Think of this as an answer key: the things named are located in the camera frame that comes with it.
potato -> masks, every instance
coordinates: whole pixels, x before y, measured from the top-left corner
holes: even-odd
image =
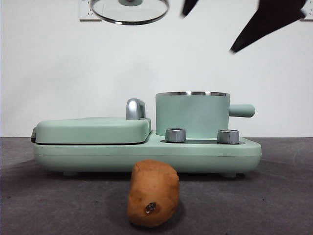
[[[172,217],[179,201],[179,178],[168,164],[143,160],[132,171],[128,196],[129,220],[139,226],[156,227]]]

mint green appliance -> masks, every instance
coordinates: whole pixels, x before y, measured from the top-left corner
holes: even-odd
[[[235,177],[255,169],[262,153],[260,144],[228,130],[228,117],[251,117],[254,112],[252,105],[230,106],[225,93],[157,94],[157,130],[152,131],[144,102],[130,99],[126,117],[38,123],[32,134],[35,159],[44,168],[64,175],[131,172],[135,162],[155,159],[177,172]]]

gray carpet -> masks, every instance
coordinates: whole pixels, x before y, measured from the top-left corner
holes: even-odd
[[[126,216],[129,173],[67,178],[36,164],[29,138],[1,138],[1,234],[313,235],[313,138],[251,139],[255,171],[179,174],[175,215],[144,229]]]

sandwich maker lid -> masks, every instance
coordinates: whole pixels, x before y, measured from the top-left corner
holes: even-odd
[[[32,141],[42,144],[127,144],[144,142],[151,132],[149,118],[90,117],[38,123]]]

cooking pot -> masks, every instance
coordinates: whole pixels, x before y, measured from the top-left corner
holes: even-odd
[[[186,129],[192,139],[216,138],[218,130],[228,129],[229,116],[250,118],[251,104],[229,104],[222,92],[167,92],[156,94],[156,134],[165,136],[168,128]]]

